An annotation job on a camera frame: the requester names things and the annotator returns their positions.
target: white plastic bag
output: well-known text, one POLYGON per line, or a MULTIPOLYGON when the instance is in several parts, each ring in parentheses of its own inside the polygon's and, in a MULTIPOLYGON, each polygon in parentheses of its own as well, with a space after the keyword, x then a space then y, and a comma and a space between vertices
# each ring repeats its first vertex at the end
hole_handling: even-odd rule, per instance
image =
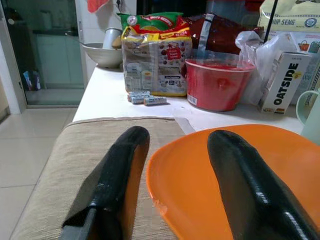
POLYGON ((297 52, 292 37, 288 34, 279 34, 262 44, 262 40, 254 31, 243 31, 235 40, 235 45, 241 49, 239 60, 255 65, 243 96, 243 104, 258 105, 266 83, 271 77, 272 67, 276 54, 282 52, 297 52))

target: black pole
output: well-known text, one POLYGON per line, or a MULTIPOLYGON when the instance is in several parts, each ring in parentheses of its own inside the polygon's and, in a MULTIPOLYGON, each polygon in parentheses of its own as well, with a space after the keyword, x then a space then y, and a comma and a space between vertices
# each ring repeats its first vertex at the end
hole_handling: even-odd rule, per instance
POLYGON ((272 21, 274 20, 274 16, 275 16, 277 5, 278 5, 278 0, 274 0, 272 11, 271 11, 271 15, 270 15, 270 20, 269 20, 269 23, 268 23, 268 27, 266 28, 266 31, 265 31, 265 37, 264 37, 263 43, 265 43, 268 40, 269 32, 270 32, 270 29, 271 29, 272 21))

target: cabinet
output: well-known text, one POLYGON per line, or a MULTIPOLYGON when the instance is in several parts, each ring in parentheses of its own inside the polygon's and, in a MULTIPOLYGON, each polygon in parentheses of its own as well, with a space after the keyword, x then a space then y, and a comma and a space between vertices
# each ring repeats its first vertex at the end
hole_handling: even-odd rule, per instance
POLYGON ((46 88, 83 88, 80 45, 76 36, 36 35, 46 88))

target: white floor tile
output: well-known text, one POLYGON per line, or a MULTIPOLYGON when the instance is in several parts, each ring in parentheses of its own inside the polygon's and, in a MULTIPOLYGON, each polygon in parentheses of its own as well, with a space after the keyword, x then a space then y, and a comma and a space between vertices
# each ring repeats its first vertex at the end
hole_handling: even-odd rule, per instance
POLYGON ((0 139, 57 137, 70 111, 70 108, 27 109, 22 114, 10 115, 0 124, 0 139))
POLYGON ((71 109, 68 118, 65 121, 64 126, 67 126, 69 123, 71 123, 76 115, 77 109, 71 109))
POLYGON ((56 137, 0 139, 0 187, 36 184, 56 137))
POLYGON ((0 238, 8 240, 34 185, 0 188, 0 238))

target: orange plate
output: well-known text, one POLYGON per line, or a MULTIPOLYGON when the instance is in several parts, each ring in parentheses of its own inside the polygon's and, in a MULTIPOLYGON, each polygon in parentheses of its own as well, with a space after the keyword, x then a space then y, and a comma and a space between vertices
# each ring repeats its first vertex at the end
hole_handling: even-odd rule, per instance
POLYGON ((152 156, 147 187, 179 238, 233 239, 207 151, 208 136, 217 129, 239 134, 253 145, 320 226, 320 147, 281 128, 250 124, 186 135, 152 156))

